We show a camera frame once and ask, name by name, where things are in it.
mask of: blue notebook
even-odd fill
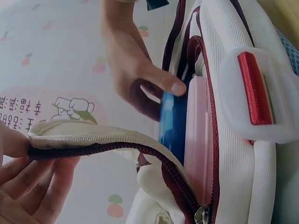
[[[175,97],[165,92],[161,101],[159,142],[184,164],[188,86],[192,76],[184,80],[186,93]]]

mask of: pink notebook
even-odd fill
[[[189,85],[184,168],[201,204],[209,204],[213,182],[213,131],[206,77]]]

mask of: hand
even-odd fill
[[[53,224],[70,190],[79,158],[32,161],[28,139],[0,122],[0,223]]]
[[[143,89],[161,99],[163,91],[181,96],[185,84],[176,76],[154,66],[142,37],[131,19],[134,5],[104,0],[101,33],[116,92],[144,115],[159,121],[160,105]]]

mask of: backpack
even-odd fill
[[[192,156],[185,152],[178,160],[141,133],[76,120],[31,128],[29,156],[42,160],[114,150],[132,161],[140,189],[127,224],[298,223],[299,78],[258,2],[180,0],[163,69],[190,80],[189,96],[197,79],[206,83],[212,153],[193,160],[203,164],[210,158],[209,171],[190,172],[184,166]],[[190,133],[188,125],[181,138],[185,150],[192,148]],[[197,173],[211,175],[200,192],[190,181]]]

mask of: zipper pull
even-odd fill
[[[202,205],[195,213],[194,220],[196,224],[209,224],[210,209],[208,205]]]

